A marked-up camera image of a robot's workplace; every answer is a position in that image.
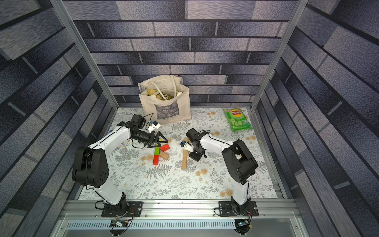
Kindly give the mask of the wooden block bottom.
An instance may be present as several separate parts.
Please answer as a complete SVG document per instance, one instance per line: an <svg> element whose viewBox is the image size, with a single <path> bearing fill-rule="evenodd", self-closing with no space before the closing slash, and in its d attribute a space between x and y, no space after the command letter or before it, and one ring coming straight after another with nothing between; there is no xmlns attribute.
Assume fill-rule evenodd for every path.
<svg viewBox="0 0 379 237"><path fill-rule="evenodd" d="M188 155L188 151L187 150L183 150L183 163L187 162L187 155Z"/></svg>

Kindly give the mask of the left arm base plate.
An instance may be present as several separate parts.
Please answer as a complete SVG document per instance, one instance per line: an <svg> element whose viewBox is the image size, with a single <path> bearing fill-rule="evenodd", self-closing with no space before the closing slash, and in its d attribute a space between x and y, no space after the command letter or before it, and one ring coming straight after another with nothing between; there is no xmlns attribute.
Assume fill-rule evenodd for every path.
<svg viewBox="0 0 379 237"><path fill-rule="evenodd" d="M143 207L142 201L129 201L121 206L104 204L101 217L103 218L131 218L140 217Z"/></svg>

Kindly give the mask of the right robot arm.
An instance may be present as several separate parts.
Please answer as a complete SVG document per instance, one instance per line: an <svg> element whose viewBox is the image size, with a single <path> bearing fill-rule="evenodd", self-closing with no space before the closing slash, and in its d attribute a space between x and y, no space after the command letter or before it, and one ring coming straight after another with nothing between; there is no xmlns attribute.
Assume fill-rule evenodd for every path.
<svg viewBox="0 0 379 237"><path fill-rule="evenodd" d="M255 209L248 197L248 179L255 174L258 163L242 140L225 141L215 138L209 130L197 132L190 129L186 133L188 141L182 141L181 146L189 152L189 157L199 161L206 157L206 151L221 155L229 175L234 180L234 191L231 197L232 213L237 216L245 214L254 216Z"/></svg>

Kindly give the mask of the red block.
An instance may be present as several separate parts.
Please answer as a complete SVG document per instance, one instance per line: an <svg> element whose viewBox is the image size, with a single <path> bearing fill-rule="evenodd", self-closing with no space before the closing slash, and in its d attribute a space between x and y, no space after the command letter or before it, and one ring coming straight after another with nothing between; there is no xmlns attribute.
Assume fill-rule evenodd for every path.
<svg viewBox="0 0 379 237"><path fill-rule="evenodd" d="M159 155L154 155L153 165L154 166L158 166L159 165Z"/></svg>
<svg viewBox="0 0 379 237"><path fill-rule="evenodd" d="M169 150L169 149L170 149L169 144L165 144L165 145L163 145L163 146L160 147L160 150L161 150L162 152L165 152L165 151L167 151L167 150Z"/></svg>

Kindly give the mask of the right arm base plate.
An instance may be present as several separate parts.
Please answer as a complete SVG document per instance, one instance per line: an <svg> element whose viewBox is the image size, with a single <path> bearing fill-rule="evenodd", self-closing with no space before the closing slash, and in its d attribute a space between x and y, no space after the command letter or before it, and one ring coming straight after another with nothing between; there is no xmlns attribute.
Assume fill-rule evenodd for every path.
<svg viewBox="0 0 379 237"><path fill-rule="evenodd" d="M232 201L219 201L218 202L219 215L222 217L256 217L259 216L258 208L255 201L247 201L243 205L238 205Z"/></svg>

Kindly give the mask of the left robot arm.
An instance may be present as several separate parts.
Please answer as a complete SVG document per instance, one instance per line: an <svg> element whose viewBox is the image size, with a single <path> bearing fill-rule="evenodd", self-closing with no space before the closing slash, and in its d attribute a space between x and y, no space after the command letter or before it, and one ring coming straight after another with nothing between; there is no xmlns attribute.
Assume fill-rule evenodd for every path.
<svg viewBox="0 0 379 237"><path fill-rule="evenodd" d="M161 147L168 140L161 132L142 130L146 119L133 115L130 121L118 123L115 129L99 141L75 152L72 179L86 188L93 189L103 200L104 210L111 216L122 217L128 210L125 193L112 183L109 175L107 155L113 152L122 142L129 139L143 143L144 147Z"/></svg>

